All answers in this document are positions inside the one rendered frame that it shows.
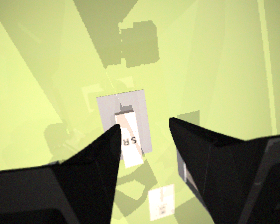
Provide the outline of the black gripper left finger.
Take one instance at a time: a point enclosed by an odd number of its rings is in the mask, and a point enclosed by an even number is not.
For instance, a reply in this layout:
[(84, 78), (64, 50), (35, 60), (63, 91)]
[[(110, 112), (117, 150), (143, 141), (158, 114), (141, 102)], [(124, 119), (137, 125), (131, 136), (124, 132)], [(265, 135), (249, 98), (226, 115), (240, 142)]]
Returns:
[(0, 213), (53, 208), (68, 224), (111, 224), (121, 149), (115, 124), (62, 163), (0, 170)]

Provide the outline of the grey open-top bin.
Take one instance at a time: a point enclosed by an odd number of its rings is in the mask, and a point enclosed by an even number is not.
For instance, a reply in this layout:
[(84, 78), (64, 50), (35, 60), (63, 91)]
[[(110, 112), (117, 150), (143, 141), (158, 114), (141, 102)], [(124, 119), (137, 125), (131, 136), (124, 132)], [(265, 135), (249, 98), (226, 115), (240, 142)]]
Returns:
[(186, 176), (186, 165), (185, 165), (185, 163), (184, 163), (184, 161), (183, 161), (183, 159), (182, 159), (182, 157), (181, 157), (177, 147), (176, 147), (176, 151), (177, 151), (177, 162), (178, 162), (178, 173), (179, 173), (179, 175), (184, 180), (185, 184), (190, 189), (190, 191), (194, 194), (194, 196), (197, 198), (197, 200), (199, 200), (201, 202), (201, 204), (204, 206), (204, 208), (207, 210), (207, 213), (209, 214), (208, 208), (207, 208), (206, 204), (204, 203), (203, 198), (201, 197), (199, 192), (191, 184), (191, 182), (188, 180), (188, 178)]

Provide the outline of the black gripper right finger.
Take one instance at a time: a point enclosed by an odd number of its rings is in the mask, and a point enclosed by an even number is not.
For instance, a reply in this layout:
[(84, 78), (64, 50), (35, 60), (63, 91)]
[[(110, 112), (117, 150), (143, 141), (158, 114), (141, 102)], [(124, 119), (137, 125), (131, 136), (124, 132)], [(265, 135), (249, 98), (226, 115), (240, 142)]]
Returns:
[(280, 134), (240, 140), (170, 117), (173, 141), (215, 224), (246, 224), (270, 167), (280, 162)]

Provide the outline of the pale pink box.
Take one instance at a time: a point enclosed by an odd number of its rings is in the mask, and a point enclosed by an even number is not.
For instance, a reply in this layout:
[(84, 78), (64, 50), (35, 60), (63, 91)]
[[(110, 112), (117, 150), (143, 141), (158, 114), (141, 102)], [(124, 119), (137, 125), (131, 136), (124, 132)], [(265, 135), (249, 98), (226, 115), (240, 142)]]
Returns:
[(125, 168), (143, 164), (136, 116), (134, 110), (114, 113), (122, 133), (122, 153)]

